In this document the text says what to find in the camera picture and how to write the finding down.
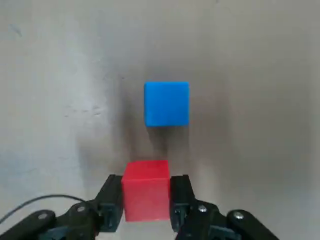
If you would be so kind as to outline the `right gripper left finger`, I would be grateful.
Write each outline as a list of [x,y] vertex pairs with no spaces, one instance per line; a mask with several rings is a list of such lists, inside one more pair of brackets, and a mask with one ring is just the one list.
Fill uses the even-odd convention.
[[92,200],[76,199],[64,214],[35,211],[0,235],[2,240],[94,240],[99,233],[114,233],[124,204],[122,176],[108,176]]

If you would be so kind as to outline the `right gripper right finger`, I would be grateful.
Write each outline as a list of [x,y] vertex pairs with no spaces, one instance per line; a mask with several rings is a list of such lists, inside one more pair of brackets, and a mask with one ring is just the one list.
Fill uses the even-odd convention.
[[170,222],[177,240],[277,240],[243,209],[221,214],[217,205],[196,199],[188,175],[170,178]]

